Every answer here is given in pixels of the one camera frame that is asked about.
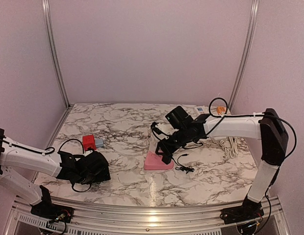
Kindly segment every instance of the white marble surface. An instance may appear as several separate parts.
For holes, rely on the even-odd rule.
[[[193,150],[180,150],[189,156],[180,162],[195,172],[145,171],[149,149],[148,129],[153,121],[167,123],[165,115],[176,105],[163,104],[76,104],[62,126],[54,147],[70,138],[82,139],[93,134],[104,138],[99,151],[109,162],[111,180],[92,185],[85,193],[72,191],[69,182],[40,173],[36,184],[46,186],[52,196],[78,201],[127,206],[185,206],[243,200],[255,177],[257,168],[244,142],[239,141],[239,156],[224,161],[224,152],[211,140]],[[184,109],[196,117],[192,105]],[[81,153],[78,143],[63,148]],[[76,185],[83,190],[87,186]]]

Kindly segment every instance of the wall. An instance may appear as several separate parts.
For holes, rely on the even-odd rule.
[[[0,0],[0,127],[17,141],[44,148],[64,110],[41,1]],[[0,186],[0,234],[14,197]]]
[[[304,0],[261,1],[257,28],[235,113],[276,109],[296,129],[298,147],[283,164],[278,194],[292,235],[304,234]],[[289,149],[293,145],[290,133]],[[249,141],[254,157],[260,143]]]
[[[230,97],[246,0],[51,0],[69,100],[208,104]]]

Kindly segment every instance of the light blue object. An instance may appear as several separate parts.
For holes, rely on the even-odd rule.
[[[104,141],[102,138],[95,139],[95,146],[96,148],[104,147]]]

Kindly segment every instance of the pink sponge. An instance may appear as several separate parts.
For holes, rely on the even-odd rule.
[[[174,162],[171,161],[168,165],[162,162],[162,156],[148,152],[144,161],[144,170],[170,170],[173,169]]]

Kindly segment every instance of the robotic arm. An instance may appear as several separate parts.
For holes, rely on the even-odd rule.
[[[241,222],[264,215],[261,200],[267,189],[277,177],[279,167],[285,160],[288,134],[274,109],[266,109],[264,113],[243,116],[213,117],[202,114],[195,120],[181,106],[166,115],[166,119],[178,129],[167,135],[154,122],[152,133],[160,141],[155,153],[162,156],[162,161],[169,164],[173,153],[189,142],[197,143],[209,137],[244,137],[261,140],[261,163],[253,184],[239,207],[222,210],[221,219],[225,224]],[[160,139],[156,134],[163,134]]]
[[[25,199],[31,213],[55,220],[66,211],[70,222],[73,209],[53,204],[49,190],[38,186],[14,171],[11,166],[36,170],[57,179],[69,180],[72,185],[91,184],[110,180],[108,162],[96,151],[87,156],[53,150],[41,150],[20,144],[4,135],[0,129],[0,185]]]

